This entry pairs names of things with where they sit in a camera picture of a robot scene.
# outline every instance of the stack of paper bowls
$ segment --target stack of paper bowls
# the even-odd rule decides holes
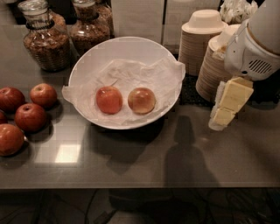
[[[232,74],[228,73],[224,68],[224,59],[214,57],[214,53],[226,46],[231,36],[237,31],[239,24],[232,24],[225,28],[225,30],[218,36],[209,40],[205,57],[199,77],[196,82],[196,90],[199,95],[205,100],[214,103],[217,88],[221,81],[227,82],[232,78]]]
[[[227,26],[217,10],[197,10],[182,25],[178,61],[185,64],[187,74],[199,75],[209,40]]]

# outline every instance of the glass jar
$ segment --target glass jar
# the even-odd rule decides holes
[[[23,1],[17,6],[26,18],[29,33],[24,46],[39,66],[48,72],[56,72],[70,63],[70,39],[50,19],[45,0]]]
[[[112,9],[105,0],[95,0],[95,8],[99,15],[106,20],[108,28],[110,29],[111,38],[114,37],[114,24]]]
[[[67,23],[65,19],[53,10],[49,10],[49,13],[50,19],[52,19],[55,25],[57,25],[57,29],[60,29],[62,32],[67,32]]]
[[[94,0],[72,0],[77,21],[70,29],[70,37],[78,54],[110,39],[110,30],[104,18],[95,9]]]

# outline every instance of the floor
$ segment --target floor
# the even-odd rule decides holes
[[[0,25],[16,23],[7,1]],[[0,224],[277,224],[279,198],[278,189],[0,190]]]

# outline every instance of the cable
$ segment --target cable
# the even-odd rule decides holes
[[[57,220],[57,217],[55,216],[55,214],[53,212],[53,210],[55,210],[56,206],[59,204],[57,202],[64,202],[66,204],[68,204],[68,203],[66,201],[62,201],[62,199],[60,199],[60,196],[56,195],[55,193],[53,193],[51,196],[46,197],[46,198],[47,198],[46,202],[48,203],[48,204],[44,204],[46,210],[42,213],[41,212],[42,208],[41,208],[41,211],[40,211],[39,217],[38,217],[39,220],[38,220],[38,222],[35,222],[33,224],[38,224],[41,218],[46,220],[47,223],[49,223],[49,224],[58,224],[59,223],[58,220]]]
[[[274,223],[277,223],[277,221],[280,220],[280,209],[278,208],[277,204],[273,200],[273,196],[270,194],[269,190],[266,188],[265,190],[265,199],[266,203],[269,206],[269,210],[271,211],[271,219],[274,221]]]
[[[58,194],[54,194],[54,198],[60,202],[63,202],[64,204],[73,207],[74,209],[76,209],[77,211],[81,212],[82,214],[85,214],[84,211],[82,211],[79,207],[77,207],[76,205],[72,205],[70,204],[68,201],[62,199]]]
[[[97,217],[97,219],[94,220],[94,224],[107,224],[117,211],[117,209],[114,209],[110,213],[103,212],[100,216]]]
[[[35,206],[35,211],[34,211],[34,215],[31,220],[31,224],[36,224],[39,222],[39,217],[41,214],[41,210],[42,210],[42,206],[43,206],[43,199],[45,197],[45,194],[46,194],[46,190],[42,190],[38,197],[38,203]]]
[[[208,209],[208,204],[206,203],[206,204],[205,204],[205,215],[204,215],[203,220],[202,220],[199,224],[205,224],[205,223],[207,223],[209,213],[210,213],[210,211],[209,211],[209,209]]]
[[[234,212],[243,213],[248,217],[251,217],[252,219],[258,221],[258,223],[260,224],[274,223],[270,217],[262,215],[258,212],[260,206],[264,206],[267,204],[266,201],[263,199],[263,197],[265,197],[265,190],[261,191],[260,197],[254,197],[250,192],[247,192],[246,190],[247,189],[227,189],[225,193],[222,194],[225,196],[224,202],[227,202],[227,206],[211,202],[213,194],[216,191],[219,191],[219,189],[209,190],[206,194],[206,197],[202,196],[198,192],[198,190],[195,189],[193,190],[193,195],[196,199],[208,204],[209,209],[210,207],[216,207],[222,209],[225,212],[228,212],[229,214],[233,214]]]
[[[90,200],[89,200],[89,202],[88,202],[88,204],[87,204],[87,210],[86,210],[86,213],[85,213],[84,224],[89,224],[88,213],[89,213],[89,209],[90,209],[90,207],[91,207],[91,204],[92,204],[92,202],[93,202],[93,200],[94,200],[95,195],[97,194],[97,192],[98,192],[98,189],[96,189],[96,190],[94,191],[93,195],[91,196],[91,198],[90,198]]]
[[[6,216],[4,216],[4,217],[0,220],[0,222],[2,223],[2,221],[9,219],[10,216],[12,216],[16,211],[18,211],[18,210],[20,210],[20,209],[23,209],[23,208],[25,208],[25,207],[24,207],[24,206],[23,206],[23,207],[20,207],[20,208],[18,208],[18,209],[16,209],[16,210],[12,211],[11,213],[7,214]],[[34,212],[34,210],[23,211],[23,212],[20,212],[20,213],[16,213],[16,214],[14,214],[14,216],[12,216],[12,217],[6,222],[6,224],[11,224],[20,214],[28,214],[28,213],[33,213],[33,212]]]
[[[213,216],[213,214],[212,214],[212,212],[211,212],[209,203],[207,203],[207,209],[208,209],[208,211],[209,211],[210,219],[211,219],[212,223],[213,223],[213,224],[217,224],[217,223],[216,223],[216,220],[215,220],[215,218],[214,218],[214,216]]]

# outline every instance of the dark countertop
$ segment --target dark countertop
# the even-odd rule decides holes
[[[208,128],[211,108],[178,102],[139,129],[112,130],[85,120],[61,94],[71,68],[46,73],[25,50],[24,26],[0,26],[1,86],[25,96],[56,87],[51,125],[26,136],[23,149],[0,157],[0,188],[272,187],[280,186],[280,108],[246,105],[222,132]]]

